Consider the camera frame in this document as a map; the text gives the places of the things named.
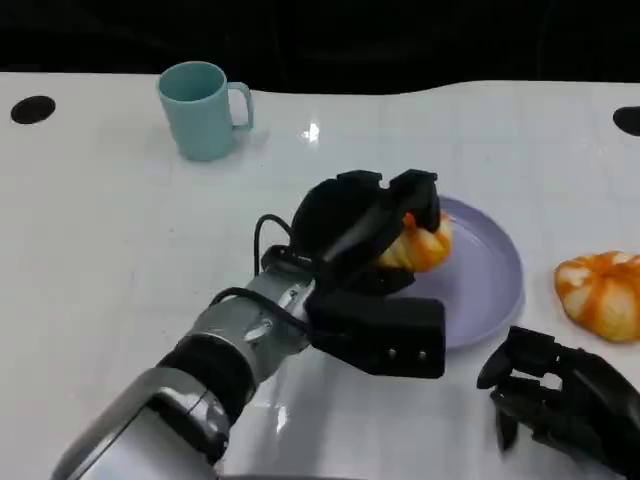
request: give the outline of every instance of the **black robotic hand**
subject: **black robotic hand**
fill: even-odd
[[[373,375],[437,378],[445,367],[444,305],[435,298],[393,298],[412,272],[378,266],[410,213],[435,232],[440,202],[435,173],[346,172],[312,188],[296,211],[288,246],[262,259],[299,266],[314,280],[305,301],[306,336],[317,349]]]
[[[559,390],[515,371],[562,380]],[[609,363],[549,335],[512,327],[482,368],[478,388],[494,388],[500,447],[510,449],[518,424],[533,439],[571,455],[586,455],[631,479],[640,478],[640,395]]]

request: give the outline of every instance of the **mug handle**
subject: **mug handle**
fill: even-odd
[[[234,125],[234,130],[247,131],[253,128],[253,100],[251,99],[251,90],[242,82],[229,82],[229,89],[239,90],[244,95],[244,101],[247,102],[248,118],[247,123],[242,125]]]

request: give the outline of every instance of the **white table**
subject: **white table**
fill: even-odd
[[[611,115],[640,103],[640,86],[253,92],[256,128],[242,146],[194,164],[176,154],[154,82],[0,75],[3,478],[47,478],[75,435],[216,291],[249,280],[256,218],[290,219],[311,186],[350,169],[387,178],[437,171],[442,193],[484,209],[520,249],[527,303],[518,323],[601,354],[640,387],[640,347],[575,327],[552,288],[563,259],[637,250],[640,140]],[[54,115],[12,123],[11,106],[34,94],[56,100]],[[282,240],[267,230],[267,240]],[[374,378],[307,350],[258,391],[224,468],[371,480],[608,478],[525,435],[515,455],[500,457],[475,379],[503,338],[450,356],[439,381]]]

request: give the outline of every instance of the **plate rim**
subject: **plate rim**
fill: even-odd
[[[500,225],[499,222],[497,222],[494,218],[492,218],[490,215],[488,215],[484,210],[474,207],[472,205],[469,205],[468,203],[459,200],[457,198],[453,198],[453,197],[449,197],[447,195],[440,195],[440,205],[442,206],[442,203],[444,202],[450,202],[450,203],[454,203],[454,204],[460,204],[462,207],[467,208],[469,210],[473,210],[475,212],[477,212],[478,214],[480,214],[481,216],[483,216],[486,220],[488,220],[489,222],[493,223],[497,229],[504,235],[504,237],[508,240],[508,244],[511,248],[511,253],[515,255],[515,260],[516,260],[516,264],[517,264],[517,278],[518,278],[518,282],[519,282],[519,286],[518,286],[518,297],[515,299],[515,301],[513,302],[513,304],[511,305],[511,308],[509,309],[509,311],[507,312],[507,314],[502,318],[502,320],[500,320],[500,322],[496,323],[495,326],[493,326],[492,328],[488,329],[487,331],[485,331],[484,333],[476,336],[473,338],[473,340],[466,342],[466,343],[457,343],[457,344],[453,344],[453,345],[448,345],[447,344],[447,337],[445,336],[445,348],[447,352],[450,351],[455,351],[455,350],[459,350],[459,349],[463,349],[463,348],[467,348],[467,347],[472,347],[474,345],[478,345],[481,342],[484,342],[485,340],[497,335],[503,328],[505,328],[506,326],[514,323],[516,321],[516,319],[518,318],[518,316],[520,315],[520,313],[522,312],[524,305],[526,303],[526,292],[525,292],[525,288],[524,288],[524,264],[522,263],[522,257],[520,256],[520,252],[518,251],[518,248],[516,247],[515,242],[513,241],[513,238],[511,238],[511,236],[507,233],[507,231],[502,227],[502,225]]]

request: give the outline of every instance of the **plastic food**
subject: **plastic food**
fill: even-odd
[[[451,252],[453,227],[445,212],[441,213],[440,228],[435,233],[419,228],[410,213],[405,215],[403,222],[404,231],[382,254],[380,265],[425,272],[447,258]]]
[[[555,271],[555,287],[574,322],[611,342],[640,337],[640,255],[577,257]]]

